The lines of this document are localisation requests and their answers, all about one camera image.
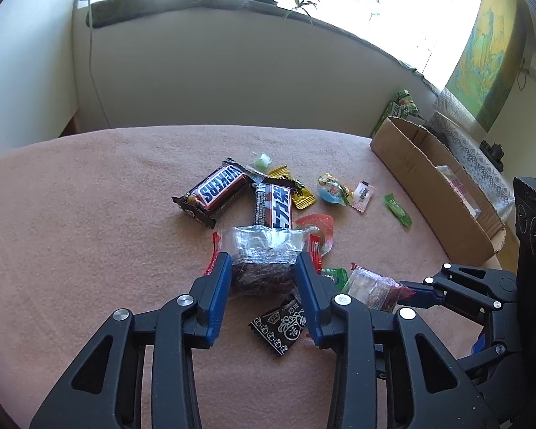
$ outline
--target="black candy wrapper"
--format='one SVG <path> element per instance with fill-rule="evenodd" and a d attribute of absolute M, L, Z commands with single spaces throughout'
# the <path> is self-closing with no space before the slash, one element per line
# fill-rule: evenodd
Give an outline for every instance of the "black candy wrapper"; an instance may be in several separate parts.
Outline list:
<path fill-rule="evenodd" d="M 280 356 L 294 345 L 305 325 L 303 308 L 295 298 L 288 298 L 281 306 L 249 324 L 250 329 L 266 340 L 270 348 Z"/>

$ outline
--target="green candy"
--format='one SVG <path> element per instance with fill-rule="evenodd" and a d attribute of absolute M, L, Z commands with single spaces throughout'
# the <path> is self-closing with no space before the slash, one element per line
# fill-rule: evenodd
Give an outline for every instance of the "green candy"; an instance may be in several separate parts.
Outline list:
<path fill-rule="evenodd" d="M 390 193 L 389 195 L 384 196 L 383 199 L 385 200 L 387 207 L 391 210 L 399 222 L 405 227 L 411 227 L 413 221 L 411 221 L 407 211 L 405 211 L 403 207 L 395 201 L 393 194 Z"/>
<path fill-rule="evenodd" d="M 343 268 L 322 269 L 322 276 L 333 280 L 337 289 L 341 291 L 347 282 L 347 271 Z"/>

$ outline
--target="brown cardboard box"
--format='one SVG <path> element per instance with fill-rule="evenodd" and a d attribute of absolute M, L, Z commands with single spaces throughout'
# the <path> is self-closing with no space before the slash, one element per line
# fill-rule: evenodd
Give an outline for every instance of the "brown cardboard box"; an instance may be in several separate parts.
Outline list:
<path fill-rule="evenodd" d="M 447 148 L 426 129 L 389 118 L 372 140 L 373 152 L 421 211 L 452 263 L 480 266 L 503 246 L 504 224 L 478 185 Z M 475 199 L 473 218 L 435 166 L 446 164 Z"/>

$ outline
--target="silver screw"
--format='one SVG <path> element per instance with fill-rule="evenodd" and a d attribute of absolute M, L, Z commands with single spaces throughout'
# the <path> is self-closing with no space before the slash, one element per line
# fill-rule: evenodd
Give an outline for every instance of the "silver screw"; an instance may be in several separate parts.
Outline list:
<path fill-rule="evenodd" d="M 411 309 L 411 308 L 401 308 L 399 310 L 399 315 L 403 318 L 403 319 L 414 319 L 415 316 L 417 315 L 415 310 L 414 309 Z"/>
<path fill-rule="evenodd" d="M 195 299 L 193 299 L 190 295 L 181 295 L 179 298 L 177 298 L 177 303 L 180 306 L 189 306 Z"/>
<path fill-rule="evenodd" d="M 334 301 L 338 304 L 338 305 L 349 305 L 351 302 L 352 302 L 352 298 L 349 296 L 349 295 L 345 295 L 345 294 L 338 294 L 334 297 Z"/>
<path fill-rule="evenodd" d="M 128 317 L 129 317 L 129 311 L 124 308 L 118 309 L 113 313 L 113 319 L 115 319 L 116 321 L 123 321 L 124 319 L 127 319 Z"/>

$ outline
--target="table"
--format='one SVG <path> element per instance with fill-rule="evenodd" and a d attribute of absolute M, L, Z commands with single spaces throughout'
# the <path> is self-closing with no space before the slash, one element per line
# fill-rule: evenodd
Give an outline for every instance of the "table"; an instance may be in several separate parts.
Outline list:
<path fill-rule="evenodd" d="M 329 172 L 378 188 L 366 213 L 318 201 L 295 215 L 335 219 L 324 266 L 357 262 L 399 280 L 421 281 L 446 255 L 421 213 L 369 148 L 369 139 L 319 130 L 183 125 L 116 129 L 13 150 L 0 161 L 0 402 L 27 428 L 67 365 L 117 308 L 143 312 L 188 292 L 212 253 L 212 231 L 171 200 L 227 157 L 246 163 L 265 152 L 315 191 Z M 406 230 L 384 207 L 393 192 L 408 211 Z M 217 229 L 250 225 L 244 192 Z M 496 259 L 489 267 L 497 267 Z M 204 428 L 325 428 L 335 355 L 305 334 L 276 357 L 247 324 L 275 298 L 229 300 L 220 337 L 194 352 Z M 456 357 L 480 327 L 443 309 L 420 311 Z M 143 419 L 149 426 L 150 357 Z M 379 424 L 384 427 L 384 386 Z"/>

